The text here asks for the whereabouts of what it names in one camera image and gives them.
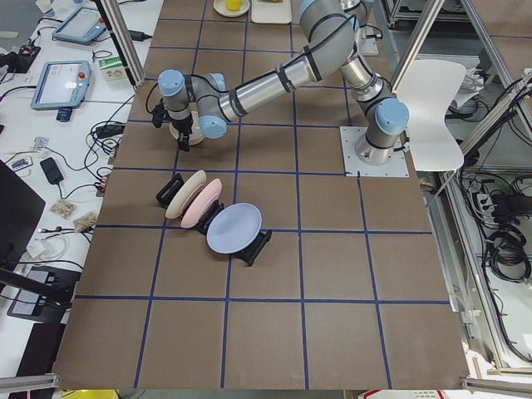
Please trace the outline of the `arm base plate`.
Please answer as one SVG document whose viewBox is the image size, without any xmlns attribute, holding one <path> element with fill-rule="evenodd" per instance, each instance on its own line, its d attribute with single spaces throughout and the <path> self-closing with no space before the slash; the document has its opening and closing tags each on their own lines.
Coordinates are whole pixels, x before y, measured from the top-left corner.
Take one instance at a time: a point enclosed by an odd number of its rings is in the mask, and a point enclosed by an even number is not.
<svg viewBox="0 0 532 399">
<path fill-rule="evenodd" d="M 367 142 L 365 126 L 341 126 L 342 157 L 347 177 L 408 178 L 405 154 L 399 140 L 393 147 L 378 149 Z"/>
</svg>

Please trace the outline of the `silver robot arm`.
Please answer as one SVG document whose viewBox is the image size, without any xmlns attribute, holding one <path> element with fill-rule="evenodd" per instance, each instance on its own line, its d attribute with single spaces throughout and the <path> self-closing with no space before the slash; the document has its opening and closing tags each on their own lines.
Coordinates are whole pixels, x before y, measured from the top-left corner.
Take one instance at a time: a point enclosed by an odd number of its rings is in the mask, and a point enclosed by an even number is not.
<svg viewBox="0 0 532 399">
<path fill-rule="evenodd" d="M 209 139 L 219 139 L 231 121 L 310 82 L 320 82 L 340 72 L 352 97 L 367 119 L 366 133 L 357 140 L 357 157 L 369 165 L 382 165 L 409 121 L 409 110 L 376 74 L 358 51 L 361 6 L 345 1 L 305 1 L 299 25 L 308 43 L 290 61 L 250 81 L 228 89 L 219 73 L 185 75 L 168 69 L 158 77 L 164 114 L 177 130 L 180 150 L 190 148 L 195 122 Z"/>
</svg>

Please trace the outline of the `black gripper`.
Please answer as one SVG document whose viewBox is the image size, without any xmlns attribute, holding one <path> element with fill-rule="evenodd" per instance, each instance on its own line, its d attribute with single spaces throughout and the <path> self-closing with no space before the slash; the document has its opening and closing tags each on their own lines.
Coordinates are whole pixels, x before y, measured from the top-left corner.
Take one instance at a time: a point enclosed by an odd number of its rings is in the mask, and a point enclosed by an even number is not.
<svg viewBox="0 0 532 399">
<path fill-rule="evenodd" d="M 191 118 L 184 118 L 184 119 L 174 119 L 172 121 L 172 126 L 174 129 L 179 133 L 178 135 L 178 146 L 180 150 L 183 151 L 189 151 L 189 138 L 190 133 L 192 131 L 192 119 Z"/>
</svg>

